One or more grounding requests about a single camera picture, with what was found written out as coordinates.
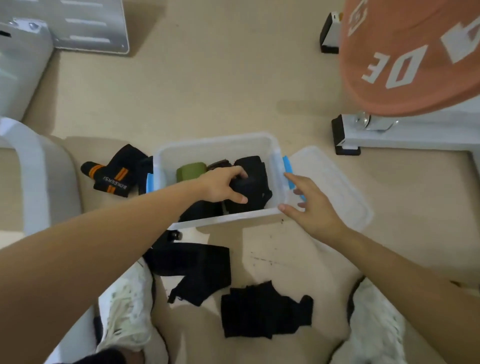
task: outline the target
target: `hand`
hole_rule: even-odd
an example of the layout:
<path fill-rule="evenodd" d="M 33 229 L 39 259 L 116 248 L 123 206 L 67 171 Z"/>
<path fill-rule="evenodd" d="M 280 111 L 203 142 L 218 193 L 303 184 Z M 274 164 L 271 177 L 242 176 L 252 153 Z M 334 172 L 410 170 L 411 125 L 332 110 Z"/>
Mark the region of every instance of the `hand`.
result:
<path fill-rule="evenodd" d="M 298 204 L 305 208 L 305 212 L 284 204 L 280 204 L 278 209 L 295 220 L 313 238 L 330 246 L 335 244 L 348 231 L 348 227 L 338 217 L 328 197 L 308 177 L 291 173 L 285 173 L 285 177 L 297 187 L 294 194 L 305 196 L 307 202 Z"/>
<path fill-rule="evenodd" d="M 240 166 L 215 168 L 202 174 L 196 180 L 202 186 L 202 200 L 210 202 L 232 200 L 238 204 L 246 204 L 248 198 L 233 191 L 229 186 L 232 178 L 236 176 L 248 177 L 247 172 Z"/>

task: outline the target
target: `metal plate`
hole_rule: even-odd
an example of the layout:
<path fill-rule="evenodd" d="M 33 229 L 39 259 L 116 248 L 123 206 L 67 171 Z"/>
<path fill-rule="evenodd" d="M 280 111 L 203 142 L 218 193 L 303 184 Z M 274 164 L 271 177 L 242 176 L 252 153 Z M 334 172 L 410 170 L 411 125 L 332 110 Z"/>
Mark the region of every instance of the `metal plate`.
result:
<path fill-rule="evenodd" d="M 41 20 L 55 48 L 126 54 L 121 0 L 1 0 L 0 22 Z"/>

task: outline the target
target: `person's right hand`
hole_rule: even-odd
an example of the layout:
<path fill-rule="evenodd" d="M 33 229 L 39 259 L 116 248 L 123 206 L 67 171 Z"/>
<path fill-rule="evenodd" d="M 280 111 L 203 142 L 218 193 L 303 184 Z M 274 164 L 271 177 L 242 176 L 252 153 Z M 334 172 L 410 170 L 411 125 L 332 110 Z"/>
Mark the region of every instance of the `person's right hand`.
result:
<path fill-rule="evenodd" d="M 285 204 L 280 204 L 278 209 L 295 220 L 313 238 L 330 246 L 335 245 L 348 231 L 348 227 L 337 215 L 328 197 L 308 177 L 292 173 L 285 173 L 285 177 L 297 187 L 294 194 L 305 196 L 307 202 L 298 204 L 305 208 L 305 212 Z"/>

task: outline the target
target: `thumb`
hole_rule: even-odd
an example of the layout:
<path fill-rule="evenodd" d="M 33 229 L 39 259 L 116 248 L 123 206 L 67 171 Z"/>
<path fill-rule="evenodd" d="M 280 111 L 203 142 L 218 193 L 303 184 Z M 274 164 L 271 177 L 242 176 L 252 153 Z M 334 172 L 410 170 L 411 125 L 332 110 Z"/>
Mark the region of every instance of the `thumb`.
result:
<path fill-rule="evenodd" d="M 292 220 L 295 220 L 296 222 L 299 222 L 301 219 L 301 216 L 304 214 L 301 211 L 298 211 L 296 208 L 290 205 L 285 205 L 285 204 L 279 204 L 278 209 L 283 212 L 285 215 L 287 215 L 289 218 Z"/>
<path fill-rule="evenodd" d="M 248 202 L 248 198 L 244 195 L 239 194 L 238 192 L 231 191 L 230 196 L 228 197 L 229 200 L 236 202 L 237 204 L 246 204 Z"/>

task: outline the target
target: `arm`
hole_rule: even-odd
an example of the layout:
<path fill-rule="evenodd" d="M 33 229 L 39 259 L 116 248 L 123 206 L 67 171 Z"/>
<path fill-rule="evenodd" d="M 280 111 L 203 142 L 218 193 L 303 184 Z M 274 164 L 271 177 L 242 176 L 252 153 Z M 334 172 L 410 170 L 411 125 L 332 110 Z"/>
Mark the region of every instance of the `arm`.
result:
<path fill-rule="evenodd" d="M 448 363 L 480 363 L 480 300 L 448 280 L 350 230 L 312 180 L 287 174 L 305 212 L 281 205 L 312 237 L 365 274 Z"/>
<path fill-rule="evenodd" d="M 0 251 L 2 362 L 42 363 L 74 322 L 193 203 L 246 197 L 228 186 L 241 167 L 89 212 Z"/>

